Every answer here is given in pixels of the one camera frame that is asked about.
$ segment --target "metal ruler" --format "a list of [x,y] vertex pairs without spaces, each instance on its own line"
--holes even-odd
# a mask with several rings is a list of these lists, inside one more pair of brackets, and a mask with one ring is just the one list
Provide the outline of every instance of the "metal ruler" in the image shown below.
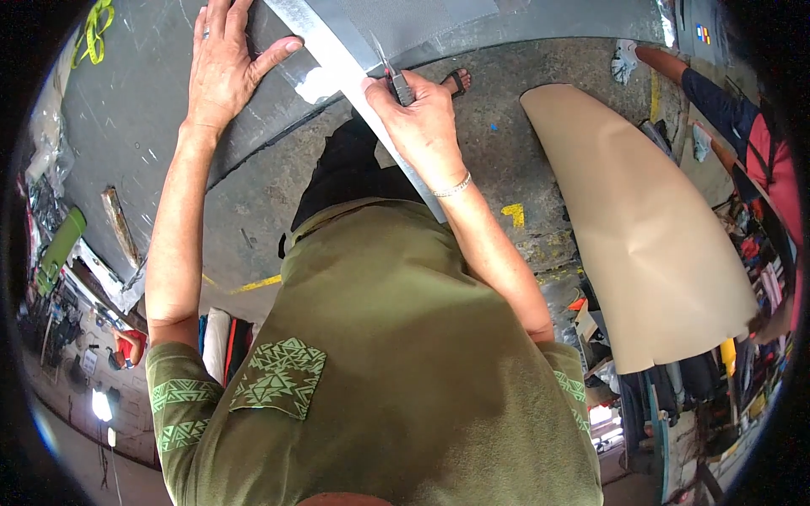
[[413,167],[397,152],[380,117],[366,101],[360,82],[368,76],[360,63],[305,0],[264,0],[264,2],[293,33],[304,38],[307,50],[337,82],[346,99],[352,103],[382,145],[391,153],[436,220],[445,223],[447,218],[439,201]]

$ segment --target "hand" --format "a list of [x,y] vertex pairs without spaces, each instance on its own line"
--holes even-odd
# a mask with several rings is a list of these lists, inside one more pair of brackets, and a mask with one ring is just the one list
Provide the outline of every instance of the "hand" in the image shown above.
[[194,24],[187,121],[218,134],[245,107],[264,74],[302,46],[297,37],[284,37],[251,61],[245,41],[251,3],[236,0],[228,9],[230,0],[210,0]]
[[403,71],[416,101],[397,103],[385,82],[365,79],[365,98],[386,126],[399,154],[434,191],[464,181],[467,170],[456,139],[453,101],[447,88],[422,76]]

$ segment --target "white shoe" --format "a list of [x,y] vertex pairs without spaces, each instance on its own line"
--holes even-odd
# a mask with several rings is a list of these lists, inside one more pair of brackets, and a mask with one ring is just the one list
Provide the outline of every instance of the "white shoe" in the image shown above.
[[700,122],[695,121],[692,124],[692,137],[695,141],[695,160],[703,163],[706,155],[711,151],[711,135],[703,129]]
[[616,51],[613,52],[610,68],[617,83],[627,86],[630,73],[638,67],[637,46],[632,40],[619,39],[616,41]]

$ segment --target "bracelet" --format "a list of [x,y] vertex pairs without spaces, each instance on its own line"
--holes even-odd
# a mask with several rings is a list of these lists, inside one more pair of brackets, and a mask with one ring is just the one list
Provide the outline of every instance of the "bracelet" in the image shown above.
[[439,198],[449,197],[450,195],[455,195],[455,194],[457,194],[459,192],[464,191],[464,189],[466,187],[468,187],[470,185],[470,183],[472,183],[472,174],[470,174],[470,171],[467,171],[467,177],[464,178],[464,181],[458,183],[453,188],[443,189],[440,192],[434,192],[433,190],[430,190],[430,192],[435,197],[439,197]]

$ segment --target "sandal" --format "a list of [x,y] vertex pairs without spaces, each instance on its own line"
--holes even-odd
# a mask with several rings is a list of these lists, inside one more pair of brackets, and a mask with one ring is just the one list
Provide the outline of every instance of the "sandal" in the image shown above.
[[[446,76],[446,77],[445,77],[445,78],[442,80],[442,82],[444,83],[444,82],[447,80],[447,78],[451,77],[451,78],[453,78],[453,80],[455,81],[455,83],[456,83],[456,87],[458,88],[458,91],[457,91],[457,92],[455,92],[455,93],[454,93],[454,94],[451,96],[451,98],[452,98],[453,100],[455,100],[457,97],[460,97],[461,95],[464,95],[465,93],[467,93],[467,90],[466,90],[466,89],[464,89],[464,84],[461,82],[461,76],[460,76],[460,75],[458,75],[458,72],[459,72],[460,70],[463,70],[463,69],[456,69],[456,70],[453,70],[452,72],[450,72],[450,73],[449,73],[449,74],[448,74],[448,75],[447,75],[447,76]],[[470,75],[470,86],[472,86],[472,74],[470,74],[470,71],[469,71],[469,70],[467,70],[467,73]]]

